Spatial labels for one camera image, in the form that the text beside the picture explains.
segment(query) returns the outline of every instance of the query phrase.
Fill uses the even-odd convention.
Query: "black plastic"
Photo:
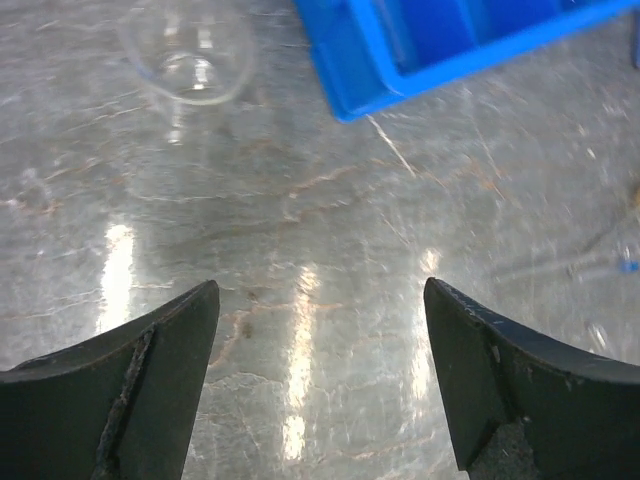
[[[542,478],[640,478],[640,367],[558,342],[433,278],[425,307],[460,470],[515,424]]]
[[[206,282],[0,373],[0,478],[179,480],[218,323]]]

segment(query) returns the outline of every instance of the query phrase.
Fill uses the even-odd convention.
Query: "blue container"
[[[349,122],[640,0],[295,0],[335,116]]]

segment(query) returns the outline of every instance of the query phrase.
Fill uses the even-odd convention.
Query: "transparent object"
[[[253,73],[252,35],[233,0],[140,1],[118,32],[144,83],[172,101],[172,124],[194,106],[232,100]]]

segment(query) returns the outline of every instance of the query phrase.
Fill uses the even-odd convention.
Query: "transparent plastic object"
[[[169,100],[160,110],[175,127],[194,107],[233,100],[254,71],[251,30],[233,0],[141,0],[118,33],[145,85]]]

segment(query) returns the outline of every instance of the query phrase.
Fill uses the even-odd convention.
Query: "glass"
[[[203,107],[218,107],[217,116],[223,115],[219,107],[237,97],[253,73],[251,32],[232,0],[142,0],[120,20],[118,32],[174,130],[191,127],[190,117]],[[174,140],[177,133],[170,134]]]

